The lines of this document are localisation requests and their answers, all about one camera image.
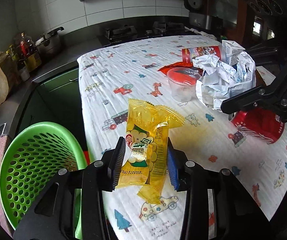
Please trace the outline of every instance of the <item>barcode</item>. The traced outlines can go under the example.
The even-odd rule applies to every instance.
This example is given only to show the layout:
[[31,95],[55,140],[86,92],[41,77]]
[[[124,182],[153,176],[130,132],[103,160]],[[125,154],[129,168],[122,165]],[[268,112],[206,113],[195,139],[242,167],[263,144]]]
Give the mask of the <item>barcode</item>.
[[276,119],[277,122],[281,122],[279,115],[276,115],[276,116],[275,116],[275,119]]

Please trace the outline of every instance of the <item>cooking pot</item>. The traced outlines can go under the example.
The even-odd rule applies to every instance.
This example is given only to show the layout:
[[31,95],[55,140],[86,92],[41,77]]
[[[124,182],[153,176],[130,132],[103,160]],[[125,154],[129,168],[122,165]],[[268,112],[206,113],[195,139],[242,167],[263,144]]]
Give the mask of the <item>cooking pot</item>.
[[58,27],[47,34],[41,35],[41,38],[36,41],[35,46],[42,60],[49,60],[62,50],[58,31],[63,30],[63,27]]

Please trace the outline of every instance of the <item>crushed soda can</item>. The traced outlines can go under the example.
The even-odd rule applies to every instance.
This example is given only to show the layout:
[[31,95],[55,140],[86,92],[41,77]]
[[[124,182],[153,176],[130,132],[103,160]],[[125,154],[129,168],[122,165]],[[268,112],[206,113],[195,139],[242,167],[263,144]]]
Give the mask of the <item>crushed soda can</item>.
[[240,131],[267,142],[275,143],[285,129],[285,123],[270,110],[260,107],[248,112],[239,111],[229,115],[229,121]]

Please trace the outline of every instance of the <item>green plastic basket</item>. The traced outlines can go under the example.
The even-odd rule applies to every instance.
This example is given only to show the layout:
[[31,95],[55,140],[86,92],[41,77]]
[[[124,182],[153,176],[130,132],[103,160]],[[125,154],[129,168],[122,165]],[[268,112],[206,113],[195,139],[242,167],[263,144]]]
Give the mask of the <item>green plastic basket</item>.
[[[23,130],[11,142],[0,168],[1,202],[13,229],[59,169],[75,171],[86,166],[78,141],[63,126],[40,122]],[[80,219],[75,235],[81,238]]]

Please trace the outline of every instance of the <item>gas stove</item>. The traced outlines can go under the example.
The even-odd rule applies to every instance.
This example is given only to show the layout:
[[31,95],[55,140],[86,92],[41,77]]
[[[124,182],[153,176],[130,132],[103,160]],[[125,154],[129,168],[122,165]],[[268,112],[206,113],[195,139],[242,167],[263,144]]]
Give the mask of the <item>gas stove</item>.
[[148,30],[137,30],[134,26],[108,28],[105,30],[105,35],[98,36],[98,39],[103,47],[109,47],[129,41],[175,35],[196,34],[186,31],[182,23],[154,22],[151,29]]

